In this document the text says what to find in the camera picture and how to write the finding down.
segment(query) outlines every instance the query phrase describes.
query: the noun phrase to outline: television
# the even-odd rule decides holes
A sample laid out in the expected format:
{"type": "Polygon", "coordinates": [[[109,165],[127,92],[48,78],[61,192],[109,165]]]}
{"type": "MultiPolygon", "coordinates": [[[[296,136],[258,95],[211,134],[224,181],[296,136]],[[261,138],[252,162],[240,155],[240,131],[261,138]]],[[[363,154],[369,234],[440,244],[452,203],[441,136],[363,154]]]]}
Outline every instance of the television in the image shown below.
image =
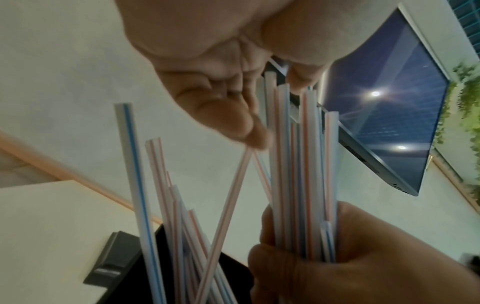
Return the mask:
{"type": "MultiPolygon", "coordinates": [[[[288,63],[266,67],[285,81],[288,63]]],[[[340,143],[392,187],[418,196],[449,80],[400,10],[326,72],[325,111],[340,143]]],[[[299,105],[298,96],[291,101],[299,105]]]]}

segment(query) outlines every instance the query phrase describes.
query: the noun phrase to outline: wooden edge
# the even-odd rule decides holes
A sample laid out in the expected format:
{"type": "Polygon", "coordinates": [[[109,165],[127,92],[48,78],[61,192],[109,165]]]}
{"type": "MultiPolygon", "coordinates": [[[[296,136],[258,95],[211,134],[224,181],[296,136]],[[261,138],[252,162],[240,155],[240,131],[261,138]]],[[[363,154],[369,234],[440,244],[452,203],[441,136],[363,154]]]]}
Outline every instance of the wooden edge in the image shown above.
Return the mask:
{"type": "Polygon", "coordinates": [[[450,183],[455,186],[455,188],[460,192],[460,194],[466,199],[466,201],[472,206],[472,208],[480,214],[480,206],[477,204],[477,201],[470,195],[468,190],[460,183],[455,176],[449,171],[447,166],[445,166],[440,159],[432,155],[433,163],[440,169],[440,171],[448,178],[450,183]]]}
{"type": "MultiPolygon", "coordinates": [[[[0,149],[30,164],[38,170],[41,170],[53,176],[58,180],[74,180],[77,183],[120,204],[121,206],[131,211],[134,210],[132,204],[129,201],[111,193],[108,190],[105,190],[104,188],[88,180],[87,178],[84,178],[79,174],[65,169],[63,165],[55,162],[54,160],[46,156],[41,155],[40,153],[34,151],[32,148],[28,147],[27,145],[21,143],[20,141],[12,138],[11,136],[3,132],[0,132],[0,149]]],[[[157,217],[153,217],[153,221],[159,225],[162,224],[162,220],[157,217]]]]}

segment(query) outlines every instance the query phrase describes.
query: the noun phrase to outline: black container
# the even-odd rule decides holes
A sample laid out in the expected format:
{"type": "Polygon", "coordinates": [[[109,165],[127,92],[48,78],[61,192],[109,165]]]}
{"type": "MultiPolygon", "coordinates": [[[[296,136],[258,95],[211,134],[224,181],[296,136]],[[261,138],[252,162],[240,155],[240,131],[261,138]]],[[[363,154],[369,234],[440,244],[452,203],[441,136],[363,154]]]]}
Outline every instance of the black container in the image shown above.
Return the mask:
{"type": "MultiPolygon", "coordinates": [[[[173,304],[175,303],[173,268],[163,225],[156,231],[155,237],[166,299],[169,304],[173,304]]],[[[249,269],[223,253],[220,256],[219,263],[226,279],[230,283],[237,302],[250,304],[252,302],[250,300],[250,289],[254,285],[254,278],[249,269]]],[[[147,270],[141,251],[97,302],[97,304],[113,303],[153,303],[147,270]]]]}

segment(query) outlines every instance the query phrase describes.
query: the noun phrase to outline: skin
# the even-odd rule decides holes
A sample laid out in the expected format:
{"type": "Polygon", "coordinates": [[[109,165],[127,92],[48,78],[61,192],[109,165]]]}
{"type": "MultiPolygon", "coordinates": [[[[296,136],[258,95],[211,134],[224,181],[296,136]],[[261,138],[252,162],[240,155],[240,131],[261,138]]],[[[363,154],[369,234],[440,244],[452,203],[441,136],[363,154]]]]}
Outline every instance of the skin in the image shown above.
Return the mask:
{"type": "Polygon", "coordinates": [[[199,123],[265,149],[256,80],[289,60],[292,92],[365,42],[399,0],[116,0],[125,34],[175,102],[199,123]]]}
{"type": "Polygon", "coordinates": [[[248,257],[253,304],[474,304],[480,279],[398,228],[347,203],[338,212],[337,264],[303,260],[276,249],[272,209],[262,217],[260,245],[248,257]]]}

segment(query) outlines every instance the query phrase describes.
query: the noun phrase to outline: hand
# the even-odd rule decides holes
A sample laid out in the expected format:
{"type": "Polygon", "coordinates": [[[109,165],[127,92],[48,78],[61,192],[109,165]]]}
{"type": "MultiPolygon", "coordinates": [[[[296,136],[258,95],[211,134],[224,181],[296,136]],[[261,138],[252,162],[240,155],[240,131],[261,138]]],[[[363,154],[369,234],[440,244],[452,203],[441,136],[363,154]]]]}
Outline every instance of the hand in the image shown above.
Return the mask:
{"type": "Polygon", "coordinates": [[[341,203],[337,264],[303,260],[272,247],[270,207],[262,217],[262,244],[248,265],[255,277],[252,302],[451,304],[480,303],[480,279],[409,234],[341,203]]]}
{"type": "Polygon", "coordinates": [[[294,93],[366,41],[399,0],[116,0],[125,33],[176,103],[201,124],[263,149],[256,80],[275,54],[294,93]]]}

